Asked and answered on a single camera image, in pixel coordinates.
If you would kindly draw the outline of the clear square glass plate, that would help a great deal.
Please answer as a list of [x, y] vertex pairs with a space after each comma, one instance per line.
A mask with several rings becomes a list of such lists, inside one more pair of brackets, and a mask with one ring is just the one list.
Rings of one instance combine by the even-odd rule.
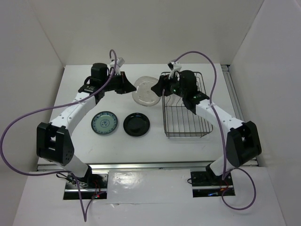
[[138, 78], [134, 86], [136, 91], [132, 92], [133, 100], [142, 106], [150, 107], [156, 105], [161, 97], [158, 97], [151, 88], [158, 82], [157, 78], [150, 76], [142, 76]]

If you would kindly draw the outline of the clear textured glass plate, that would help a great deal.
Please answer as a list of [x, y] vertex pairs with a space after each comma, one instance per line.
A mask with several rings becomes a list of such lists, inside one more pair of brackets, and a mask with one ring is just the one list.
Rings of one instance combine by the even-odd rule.
[[182, 106], [182, 98], [172, 94], [164, 97], [164, 109], [166, 111], [177, 111]]

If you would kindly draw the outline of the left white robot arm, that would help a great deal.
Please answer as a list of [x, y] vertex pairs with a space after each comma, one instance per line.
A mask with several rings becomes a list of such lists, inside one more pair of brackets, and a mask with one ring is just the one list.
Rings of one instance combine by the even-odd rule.
[[42, 122], [37, 126], [37, 156], [72, 173], [77, 184], [83, 188], [101, 178], [94, 175], [91, 167], [75, 155], [71, 135], [85, 115], [104, 97], [105, 92], [126, 94], [136, 90], [125, 72], [121, 71], [123, 64], [122, 58], [112, 60], [109, 65], [94, 63], [90, 76], [85, 79], [67, 108], [49, 123]]

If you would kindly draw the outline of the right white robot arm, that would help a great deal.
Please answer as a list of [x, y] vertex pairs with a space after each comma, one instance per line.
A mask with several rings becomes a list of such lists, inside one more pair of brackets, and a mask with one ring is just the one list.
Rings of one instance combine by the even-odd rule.
[[188, 110], [220, 130], [223, 155], [206, 167], [205, 179], [209, 184], [217, 184], [231, 170], [262, 153], [255, 123], [237, 119], [211, 101], [198, 88], [194, 72], [185, 70], [174, 77], [161, 75], [151, 90], [159, 97], [179, 96]]

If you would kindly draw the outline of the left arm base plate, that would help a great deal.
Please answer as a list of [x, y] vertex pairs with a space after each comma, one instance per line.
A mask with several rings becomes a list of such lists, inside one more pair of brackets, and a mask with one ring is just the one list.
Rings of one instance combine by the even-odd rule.
[[[79, 182], [80, 193], [83, 200], [90, 200], [95, 196], [96, 200], [107, 199], [108, 172], [97, 174], [94, 182], [87, 185], [84, 182]], [[65, 179], [65, 188], [63, 200], [79, 200], [78, 188], [75, 179], [68, 174], [67, 176], [57, 175], [58, 178]]]

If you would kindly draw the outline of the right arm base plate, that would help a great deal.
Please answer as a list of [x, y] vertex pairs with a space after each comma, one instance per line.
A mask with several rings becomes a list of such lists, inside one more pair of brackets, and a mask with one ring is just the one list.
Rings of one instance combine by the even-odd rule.
[[210, 179], [205, 171], [192, 171], [187, 182], [192, 186], [192, 194], [197, 197], [235, 196], [233, 180], [229, 174], [225, 180], [221, 176]]

